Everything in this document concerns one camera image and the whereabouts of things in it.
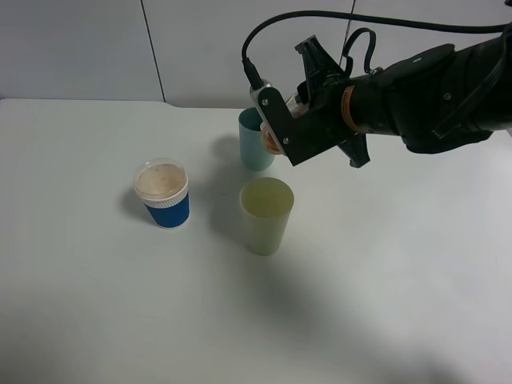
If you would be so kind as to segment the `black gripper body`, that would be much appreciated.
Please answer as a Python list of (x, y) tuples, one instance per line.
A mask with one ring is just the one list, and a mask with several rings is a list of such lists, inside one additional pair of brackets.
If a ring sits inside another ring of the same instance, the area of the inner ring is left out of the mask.
[(345, 142), (357, 142), (361, 135), (353, 132), (342, 117), (344, 83), (336, 77), (328, 78), (308, 94), (306, 81), (297, 88), (296, 120), (300, 137), (308, 145), (329, 149)]

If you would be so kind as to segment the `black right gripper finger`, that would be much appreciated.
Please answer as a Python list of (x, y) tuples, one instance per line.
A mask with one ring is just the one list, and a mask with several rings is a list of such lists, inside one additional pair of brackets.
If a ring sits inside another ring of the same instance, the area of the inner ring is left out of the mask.
[(345, 71), (326, 52), (315, 35), (296, 45), (301, 55), (305, 81), (297, 87), (301, 101), (312, 101), (321, 88), (329, 82), (344, 79)]

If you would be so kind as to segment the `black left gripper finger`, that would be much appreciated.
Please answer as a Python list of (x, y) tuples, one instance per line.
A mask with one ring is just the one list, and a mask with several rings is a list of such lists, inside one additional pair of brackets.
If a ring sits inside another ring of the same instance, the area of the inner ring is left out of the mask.
[(351, 167), (363, 167), (370, 161), (366, 136), (355, 134), (338, 145), (338, 148), (348, 157)]

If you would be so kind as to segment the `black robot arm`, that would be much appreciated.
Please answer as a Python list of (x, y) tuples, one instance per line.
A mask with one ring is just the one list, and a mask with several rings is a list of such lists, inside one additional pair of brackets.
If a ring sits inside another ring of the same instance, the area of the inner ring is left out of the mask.
[(353, 77), (316, 40), (300, 47), (307, 105), (286, 139), (298, 164), (338, 147), (359, 168), (370, 134), (397, 136), (416, 154), (439, 154), (488, 139), (511, 121), (511, 33), (456, 50), (444, 44)]

